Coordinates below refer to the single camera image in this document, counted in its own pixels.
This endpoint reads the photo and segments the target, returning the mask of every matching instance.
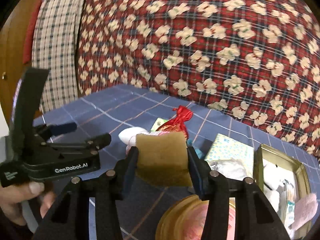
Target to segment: red plaid bedspread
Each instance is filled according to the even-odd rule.
[[[79,89],[193,100],[315,154],[319,38],[303,0],[86,0]]]

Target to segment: blue checkered tablecloth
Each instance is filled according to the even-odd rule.
[[[109,132],[112,135],[112,142],[108,147],[100,150],[101,169],[80,176],[82,179],[90,179],[112,169],[118,160],[125,158],[126,145],[118,138],[118,134],[123,129],[140,126],[150,130],[158,117],[164,119],[174,117],[175,112],[172,109],[179,105],[187,106],[193,111],[192,119],[185,125],[188,128],[189,137],[194,140],[194,145],[203,152],[209,151],[218,133],[253,146],[255,150],[260,144],[267,144],[305,165],[311,191],[317,193],[320,198],[320,168],[313,156],[219,111],[145,89],[127,85],[111,87],[48,112],[35,119],[34,125],[44,122],[46,124],[77,123],[78,129],[75,132],[52,138],[54,142],[80,142]],[[66,180],[57,181],[57,183],[65,184]],[[135,178],[129,197],[117,202],[124,239],[154,239],[157,224],[164,212],[177,200],[188,195],[190,193],[186,187],[153,187]],[[94,207],[94,199],[91,199],[90,239],[96,239]],[[313,223],[319,214],[320,208],[313,218]]]

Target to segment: pink fluffy fabric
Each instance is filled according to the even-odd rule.
[[[294,208],[294,222],[291,225],[292,230],[297,230],[305,223],[311,220],[317,212],[318,202],[317,196],[311,193],[300,199]]]

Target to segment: wooden door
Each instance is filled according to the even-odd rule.
[[[7,123],[17,83],[28,67],[22,64],[23,45],[31,13],[38,1],[20,0],[0,31],[0,103]]]

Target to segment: yellow sponge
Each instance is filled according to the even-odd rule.
[[[160,136],[138,134],[137,175],[155,186],[192,186],[183,132]]]

